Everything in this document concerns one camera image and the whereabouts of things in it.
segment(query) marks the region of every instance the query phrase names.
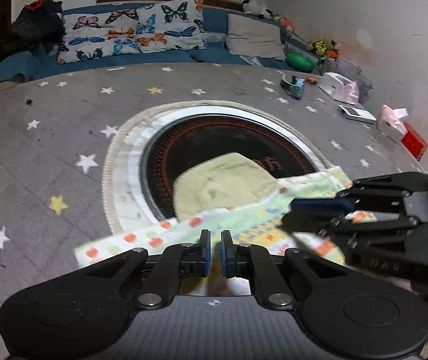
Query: butterfly print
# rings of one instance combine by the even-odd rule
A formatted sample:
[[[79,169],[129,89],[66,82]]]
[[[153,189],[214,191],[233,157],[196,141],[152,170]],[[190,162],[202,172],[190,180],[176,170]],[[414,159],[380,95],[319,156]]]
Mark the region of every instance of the butterfly print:
[[[76,51],[77,58],[79,61],[88,61],[91,59],[97,59],[103,56],[102,48],[95,49],[94,52],[86,55],[83,51]]]
[[[204,23],[202,20],[194,19],[194,23],[199,27],[200,32],[204,32]]]
[[[187,20],[187,1],[184,1],[175,11],[167,5],[161,5],[162,11],[165,13],[165,22],[170,23],[174,17],[180,17],[182,20]]]
[[[192,36],[192,33],[196,31],[196,28],[194,26],[187,27],[185,30],[179,31],[166,31],[164,35],[166,36],[174,36],[176,38],[186,37],[190,38]]]
[[[155,31],[155,14],[153,14],[151,17],[149,17],[146,20],[145,24],[137,23],[136,25],[136,35],[141,34],[153,34]]]
[[[164,34],[155,34],[152,38],[138,38],[137,42],[140,43],[141,46],[150,46],[154,42],[166,44],[167,40],[164,38]]]
[[[61,46],[59,47],[59,51],[69,51],[64,42],[62,42]]]
[[[85,38],[74,38],[73,40],[71,40],[68,45],[69,46],[77,46],[78,44],[83,44],[83,43],[102,43],[105,42],[104,38],[101,38],[100,36],[93,36],[93,37],[85,37]]]
[[[116,39],[114,41],[113,52],[112,55],[117,56],[121,53],[124,46],[132,47],[134,50],[137,50],[136,43],[132,39]]]
[[[97,22],[99,21],[99,18],[97,16],[79,16],[77,19],[77,23],[74,24],[73,30],[78,30],[79,28],[84,27],[91,27],[91,28],[100,28],[99,24]]]
[[[107,18],[107,20],[105,21],[105,23],[110,24],[113,21],[116,21],[117,19],[119,19],[123,15],[129,17],[129,19],[132,19],[132,20],[139,20],[139,16],[137,15],[137,11],[135,9],[124,9],[122,11],[112,12],[110,16]]]
[[[198,12],[203,11],[203,0],[194,0],[194,3],[196,3],[196,9]]]
[[[114,39],[114,38],[134,38],[134,30],[132,28],[128,28],[126,31],[122,30],[120,32],[116,30],[109,30],[107,38],[108,39]]]

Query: red box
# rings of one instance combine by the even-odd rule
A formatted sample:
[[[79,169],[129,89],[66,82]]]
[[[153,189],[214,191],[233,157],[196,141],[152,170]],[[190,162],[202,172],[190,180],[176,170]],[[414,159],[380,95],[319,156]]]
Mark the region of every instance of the red box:
[[[401,142],[419,161],[427,149],[427,142],[421,138],[409,123],[404,122],[404,126],[408,129],[408,133],[404,136]]]

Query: butterfly pillow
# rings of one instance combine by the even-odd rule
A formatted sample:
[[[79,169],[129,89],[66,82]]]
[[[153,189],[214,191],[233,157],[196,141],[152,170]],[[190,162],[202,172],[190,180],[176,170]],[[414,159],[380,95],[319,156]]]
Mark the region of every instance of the butterfly pillow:
[[[135,29],[142,53],[193,50],[206,47],[203,0],[175,0],[137,10]]]
[[[57,63],[137,54],[139,49],[134,39],[135,25],[129,27],[130,23],[120,20],[119,17],[117,20],[112,18],[112,13],[64,16],[65,34],[59,48]]]

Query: metal screw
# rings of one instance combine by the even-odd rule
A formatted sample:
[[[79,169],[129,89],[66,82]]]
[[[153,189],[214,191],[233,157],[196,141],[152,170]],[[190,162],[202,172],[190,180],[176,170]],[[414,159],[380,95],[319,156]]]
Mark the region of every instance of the metal screw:
[[[279,292],[277,294],[272,294],[269,297],[269,301],[276,306],[285,306],[292,302],[292,298],[287,294]]]
[[[159,304],[161,300],[162,298],[159,295],[151,292],[139,296],[139,303],[145,306],[155,306],[156,304]]]

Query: patterned cloth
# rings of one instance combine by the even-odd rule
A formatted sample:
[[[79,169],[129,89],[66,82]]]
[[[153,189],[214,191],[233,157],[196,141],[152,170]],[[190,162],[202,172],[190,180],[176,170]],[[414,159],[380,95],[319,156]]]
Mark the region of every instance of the patterned cloth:
[[[143,53],[206,48],[203,0],[175,0],[137,10],[136,41]]]
[[[192,295],[246,295],[247,280],[225,279],[221,275],[218,256],[220,233],[230,230],[235,243],[249,242],[266,247],[271,254],[283,255],[288,248],[302,245],[320,256],[343,263],[344,256],[330,241],[313,234],[288,234],[279,228],[282,216],[295,197],[331,197],[348,188],[350,180],[338,166],[317,172],[278,180],[276,191],[260,203],[245,207],[226,207],[202,212],[178,223],[174,218],[157,223],[135,233],[103,238],[74,249],[80,267],[102,261],[135,247],[146,248],[149,254],[160,254],[169,245],[181,242],[196,243],[202,229],[211,231],[213,256],[211,274],[206,279],[184,282],[183,293]],[[372,214],[359,213],[362,219],[373,220]]]
[[[104,56],[138,54],[134,39],[138,23],[135,10],[63,17],[65,34],[57,63],[88,61]]]

